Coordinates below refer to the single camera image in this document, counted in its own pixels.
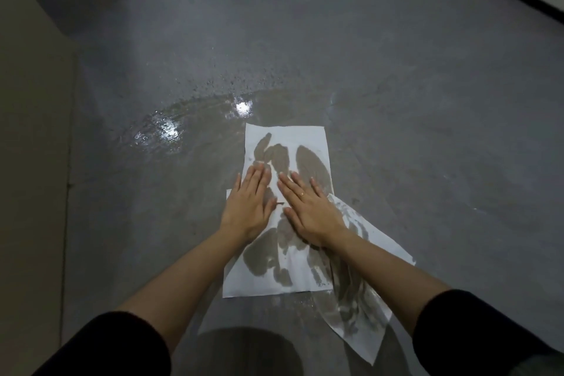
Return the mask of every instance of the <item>person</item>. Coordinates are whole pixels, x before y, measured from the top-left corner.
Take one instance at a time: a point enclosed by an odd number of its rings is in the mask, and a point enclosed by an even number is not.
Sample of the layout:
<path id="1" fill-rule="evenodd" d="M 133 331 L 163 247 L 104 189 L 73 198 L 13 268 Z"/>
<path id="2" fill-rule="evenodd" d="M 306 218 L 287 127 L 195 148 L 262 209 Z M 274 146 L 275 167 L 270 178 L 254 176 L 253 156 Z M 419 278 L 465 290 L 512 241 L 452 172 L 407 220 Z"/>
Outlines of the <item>person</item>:
<path id="1" fill-rule="evenodd" d="M 97 316 L 37 371 L 46 374 L 167 375 L 199 299 L 227 262 L 267 225 L 276 199 L 263 197 L 268 166 L 240 174 L 219 230 L 116 310 Z M 332 250 L 383 298 L 411 335 L 432 376 L 561 374 L 562 355 L 473 294 L 456 290 L 349 231 L 314 179 L 280 174 L 284 213 L 309 243 Z"/>

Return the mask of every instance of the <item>wet floor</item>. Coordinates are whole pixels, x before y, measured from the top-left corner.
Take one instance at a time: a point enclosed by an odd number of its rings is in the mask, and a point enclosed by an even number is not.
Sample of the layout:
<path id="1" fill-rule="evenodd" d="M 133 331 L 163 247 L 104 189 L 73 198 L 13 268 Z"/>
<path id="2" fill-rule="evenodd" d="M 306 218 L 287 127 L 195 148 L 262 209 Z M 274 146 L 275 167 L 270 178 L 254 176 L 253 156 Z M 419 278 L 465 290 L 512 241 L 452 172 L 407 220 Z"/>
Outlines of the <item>wet floor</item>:
<path id="1" fill-rule="evenodd" d="M 517 0 L 38 1 L 80 48 L 64 339 L 214 232 L 249 122 L 325 126 L 337 196 L 564 349 L 561 24 Z M 258 345 L 281 372 L 423 374 L 396 321 L 370 369 L 308 294 L 217 288 L 176 374 L 260 372 Z"/>

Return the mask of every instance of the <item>forearm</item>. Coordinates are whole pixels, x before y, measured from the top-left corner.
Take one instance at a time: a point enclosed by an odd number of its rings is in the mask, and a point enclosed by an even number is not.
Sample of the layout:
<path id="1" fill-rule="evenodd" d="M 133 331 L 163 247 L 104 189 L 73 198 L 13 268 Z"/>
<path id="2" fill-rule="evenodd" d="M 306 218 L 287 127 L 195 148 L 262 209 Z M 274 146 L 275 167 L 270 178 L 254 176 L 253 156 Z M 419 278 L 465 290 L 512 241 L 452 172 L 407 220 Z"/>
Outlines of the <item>forearm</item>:
<path id="1" fill-rule="evenodd" d="M 173 352 L 201 296 L 243 244 L 243 235 L 218 230 L 151 280 L 118 310 L 131 312 L 150 323 Z"/>
<path id="2" fill-rule="evenodd" d="M 330 236 L 327 245 L 362 275 L 411 335 L 425 305 L 437 294 L 450 289 L 442 281 L 348 229 Z"/>

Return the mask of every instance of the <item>wet paper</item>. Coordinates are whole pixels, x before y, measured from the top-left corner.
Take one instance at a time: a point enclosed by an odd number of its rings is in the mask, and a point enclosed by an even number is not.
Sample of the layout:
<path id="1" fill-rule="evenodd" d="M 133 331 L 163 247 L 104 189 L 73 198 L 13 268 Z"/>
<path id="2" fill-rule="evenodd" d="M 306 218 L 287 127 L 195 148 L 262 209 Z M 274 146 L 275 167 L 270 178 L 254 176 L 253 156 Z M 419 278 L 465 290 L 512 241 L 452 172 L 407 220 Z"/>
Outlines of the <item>wet paper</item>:
<path id="1" fill-rule="evenodd" d="M 330 194 L 350 230 L 414 265 L 415 261 L 393 239 L 378 230 L 354 209 Z M 374 364 L 392 312 L 360 274 L 342 259 L 327 252 L 333 289 L 312 293 L 323 319 L 356 353 Z"/>
<path id="2" fill-rule="evenodd" d="M 276 182 L 277 173 L 297 171 L 319 176 L 323 189 L 333 191 L 329 151 L 323 127 L 258 127 L 246 125 L 242 173 L 257 163 L 272 170 L 269 196 L 282 203 L 265 230 L 226 266 L 223 297 L 263 296 L 333 288 L 324 252 L 311 247 L 294 231 L 283 213 L 286 199 Z"/>

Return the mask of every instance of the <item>black sleeve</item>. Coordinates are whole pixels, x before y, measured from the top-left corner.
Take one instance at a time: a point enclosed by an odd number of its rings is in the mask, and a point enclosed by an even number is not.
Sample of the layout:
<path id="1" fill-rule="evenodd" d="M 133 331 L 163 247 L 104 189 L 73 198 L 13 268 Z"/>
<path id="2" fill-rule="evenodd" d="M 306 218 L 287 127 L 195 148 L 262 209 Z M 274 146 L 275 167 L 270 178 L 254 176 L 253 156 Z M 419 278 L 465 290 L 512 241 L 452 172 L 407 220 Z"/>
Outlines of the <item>black sleeve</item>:
<path id="1" fill-rule="evenodd" d="M 537 355 L 555 351 L 473 294 L 449 290 L 417 319 L 413 349 L 432 375 L 509 373 Z"/>
<path id="2" fill-rule="evenodd" d="M 34 375 L 169 375 L 165 341 L 145 320 L 108 312 L 85 325 Z"/>

